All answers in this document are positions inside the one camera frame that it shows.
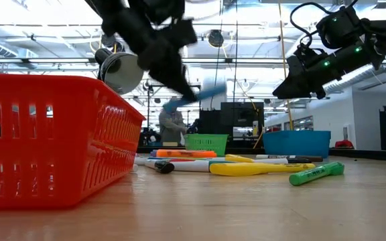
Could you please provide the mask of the blue plastic bin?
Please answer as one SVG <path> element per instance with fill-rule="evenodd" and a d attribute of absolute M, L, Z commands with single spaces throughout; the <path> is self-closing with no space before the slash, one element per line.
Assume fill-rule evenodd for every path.
<path fill-rule="evenodd" d="M 277 131 L 263 135 L 267 155 L 304 155 L 327 158 L 330 131 Z"/>

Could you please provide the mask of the orange highlighter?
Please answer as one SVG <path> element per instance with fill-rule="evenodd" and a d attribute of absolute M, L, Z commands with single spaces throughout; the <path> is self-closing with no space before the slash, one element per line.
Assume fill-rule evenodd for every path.
<path fill-rule="evenodd" d="M 153 150 L 152 157 L 191 157 L 191 158 L 208 158 L 217 157 L 214 151 L 189 151 L 181 149 L 158 149 Z"/>

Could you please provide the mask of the white marker brown cap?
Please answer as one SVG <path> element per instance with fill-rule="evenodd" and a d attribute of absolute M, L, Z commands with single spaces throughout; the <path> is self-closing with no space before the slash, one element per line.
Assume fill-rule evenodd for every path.
<path fill-rule="evenodd" d="M 323 162 L 323 158 L 320 156 L 303 156 L 303 155 L 257 155 L 257 159 L 299 159 L 311 162 Z"/>

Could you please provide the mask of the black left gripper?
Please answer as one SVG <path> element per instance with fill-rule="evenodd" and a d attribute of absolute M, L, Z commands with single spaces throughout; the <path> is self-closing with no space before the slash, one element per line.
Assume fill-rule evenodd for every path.
<path fill-rule="evenodd" d="M 179 50 L 197 36 L 184 12 L 185 0 L 101 0 L 103 31 L 119 34 L 151 78 L 193 102 Z"/>

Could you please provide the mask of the red plastic slotted basket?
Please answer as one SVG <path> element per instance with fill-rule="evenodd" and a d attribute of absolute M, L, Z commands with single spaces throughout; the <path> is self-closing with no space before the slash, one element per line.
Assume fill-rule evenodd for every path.
<path fill-rule="evenodd" d="M 73 206 L 122 178 L 143 120 L 100 80 L 0 74 L 0 210 Z"/>

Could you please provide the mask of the blue highlighter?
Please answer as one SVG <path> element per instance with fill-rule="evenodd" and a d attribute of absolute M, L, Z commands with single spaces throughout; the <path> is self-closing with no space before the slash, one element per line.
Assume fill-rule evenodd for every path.
<path fill-rule="evenodd" d="M 195 93 L 192 100 L 187 99 L 186 97 L 181 97 L 180 99 L 176 100 L 170 100 L 169 102 L 163 105 L 163 110 L 166 112 L 172 112 L 173 110 L 176 110 L 179 107 L 186 106 L 194 102 L 200 102 L 208 98 L 213 98 L 217 95 L 225 94 L 226 91 L 227 90 L 225 84 L 213 86 L 212 88 L 209 88 L 207 90 L 201 90 L 200 92 Z"/>

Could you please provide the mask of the black table edge rail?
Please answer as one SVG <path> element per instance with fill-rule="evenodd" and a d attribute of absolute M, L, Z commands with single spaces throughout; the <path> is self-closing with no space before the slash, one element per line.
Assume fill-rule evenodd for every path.
<path fill-rule="evenodd" d="M 235 155 L 258 155 L 264 154 L 264 149 L 252 149 L 252 148 L 226 148 L 226 154 Z M 353 159 L 374 159 L 380 161 L 386 161 L 386 151 L 364 151 L 356 149 L 329 149 L 330 156 L 338 157 L 350 157 Z"/>

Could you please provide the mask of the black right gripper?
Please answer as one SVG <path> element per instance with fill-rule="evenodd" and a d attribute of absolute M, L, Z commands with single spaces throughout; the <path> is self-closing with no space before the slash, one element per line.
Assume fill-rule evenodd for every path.
<path fill-rule="evenodd" d="M 324 98 L 323 85 L 333 80 L 341 80 L 367 64 L 378 68 L 384 56 L 363 42 L 341 48 L 331 54 L 297 54 L 288 58 L 288 77 L 272 92 L 278 99 L 310 98 L 312 93 L 317 98 Z"/>

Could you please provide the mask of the white marker yellow cap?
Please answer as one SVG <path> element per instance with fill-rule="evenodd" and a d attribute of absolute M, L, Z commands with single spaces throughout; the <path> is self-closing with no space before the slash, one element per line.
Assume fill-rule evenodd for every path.
<path fill-rule="evenodd" d="M 242 157 L 239 155 L 231 155 L 231 154 L 226 155 L 225 160 L 226 161 L 232 161 L 232 162 L 238 162 L 238 163 L 253 163 L 254 162 L 254 160 L 251 158 Z"/>

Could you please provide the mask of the black desk lamp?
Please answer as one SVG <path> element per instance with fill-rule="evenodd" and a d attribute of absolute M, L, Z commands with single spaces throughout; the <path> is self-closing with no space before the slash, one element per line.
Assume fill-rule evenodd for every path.
<path fill-rule="evenodd" d="M 144 74 L 137 65 L 137 56 L 125 52 L 112 53 L 100 48 L 94 58 L 99 64 L 98 79 L 118 94 L 127 94 L 141 82 Z"/>

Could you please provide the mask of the black metal frame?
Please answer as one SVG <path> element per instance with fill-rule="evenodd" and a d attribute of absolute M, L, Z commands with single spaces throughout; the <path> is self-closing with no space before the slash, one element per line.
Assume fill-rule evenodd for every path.
<path fill-rule="evenodd" d="M 163 109 L 163 105 L 170 101 L 172 97 L 181 99 L 181 95 L 173 90 L 164 87 L 162 84 L 152 84 L 146 82 L 143 86 L 146 92 L 145 107 L 141 113 L 146 117 L 146 127 L 159 131 L 159 114 Z M 184 124 L 189 127 L 196 118 L 199 117 L 201 102 L 193 102 L 181 107 L 177 110 L 181 112 Z"/>

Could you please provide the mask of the yellow highlighter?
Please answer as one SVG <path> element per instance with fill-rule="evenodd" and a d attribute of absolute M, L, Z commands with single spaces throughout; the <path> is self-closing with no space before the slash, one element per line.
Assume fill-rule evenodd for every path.
<path fill-rule="evenodd" d="M 242 177 L 266 173 L 295 173 L 315 168 L 313 163 L 268 164 L 268 163 L 215 163 L 209 170 L 215 175 Z"/>

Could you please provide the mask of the person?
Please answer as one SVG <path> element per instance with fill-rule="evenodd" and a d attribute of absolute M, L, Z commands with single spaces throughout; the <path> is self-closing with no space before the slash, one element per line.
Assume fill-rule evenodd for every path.
<path fill-rule="evenodd" d="M 163 143 L 181 144 L 182 135 L 187 132 L 182 113 L 173 108 L 171 110 L 162 109 L 159 114 L 159 130 Z"/>

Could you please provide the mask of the green plastic slotted basket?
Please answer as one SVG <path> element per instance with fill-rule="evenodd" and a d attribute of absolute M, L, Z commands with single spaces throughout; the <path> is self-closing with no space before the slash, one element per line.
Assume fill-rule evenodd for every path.
<path fill-rule="evenodd" d="M 218 157 L 225 155 L 228 135 L 187 134 L 185 148 L 193 151 L 214 151 Z"/>

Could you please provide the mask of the thick white marker black cap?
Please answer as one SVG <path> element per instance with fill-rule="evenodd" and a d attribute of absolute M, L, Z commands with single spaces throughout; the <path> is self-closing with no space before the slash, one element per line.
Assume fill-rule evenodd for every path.
<path fill-rule="evenodd" d="M 169 174 L 175 169 L 172 163 L 164 160 L 147 160 L 145 166 L 161 174 Z"/>

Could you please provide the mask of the black cabinet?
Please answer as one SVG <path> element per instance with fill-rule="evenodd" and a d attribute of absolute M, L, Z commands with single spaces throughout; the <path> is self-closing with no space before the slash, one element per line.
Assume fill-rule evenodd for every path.
<path fill-rule="evenodd" d="M 199 134 L 228 135 L 229 148 L 261 148 L 259 136 L 253 136 L 253 121 L 259 121 L 259 135 L 264 125 L 262 102 L 222 102 L 219 110 L 201 110 Z"/>

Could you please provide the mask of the green highlighter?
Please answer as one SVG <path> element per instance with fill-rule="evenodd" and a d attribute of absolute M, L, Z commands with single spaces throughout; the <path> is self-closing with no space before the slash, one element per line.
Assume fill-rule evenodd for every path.
<path fill-rule="evenodd" d="M 291 174 L 289 176 L 289 183 L 294 186 L 299 186 L 323 177 L 343 174 L 344 164 L 340 162 L 331 162 L 313 169 Z"/>

